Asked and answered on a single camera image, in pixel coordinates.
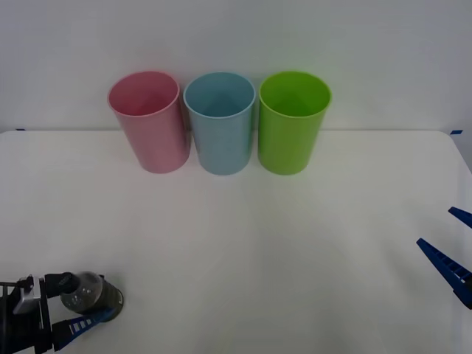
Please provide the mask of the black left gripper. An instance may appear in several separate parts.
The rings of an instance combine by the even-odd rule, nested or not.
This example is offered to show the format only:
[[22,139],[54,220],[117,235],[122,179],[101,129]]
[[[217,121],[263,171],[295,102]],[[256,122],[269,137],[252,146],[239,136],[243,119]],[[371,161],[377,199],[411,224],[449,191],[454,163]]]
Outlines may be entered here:
[[18,353],[28,348],[35,353],[62,350],[78,336],[111,319],[114,310],[56,322],[52,325],[47,297],[76,291],[76,275],[46,274],[44,279],[28,276],[1,283],[1,352]]

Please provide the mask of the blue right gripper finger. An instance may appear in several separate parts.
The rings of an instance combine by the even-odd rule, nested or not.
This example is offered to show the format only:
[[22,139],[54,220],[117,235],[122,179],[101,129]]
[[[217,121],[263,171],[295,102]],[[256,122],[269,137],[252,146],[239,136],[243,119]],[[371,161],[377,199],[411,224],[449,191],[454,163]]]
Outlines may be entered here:
[[416,244],[445,281],[451,286],[453,293],[460,302],[470,310],[471,271],[443,254],[422,238],[418,239]]
[[469,212],[466,212],[465,210],[456,208],[456,207],[451,207],[448,212],[453,215],[455,218],[463,222],[466,226],[469,228],[472,228],[472,214]]

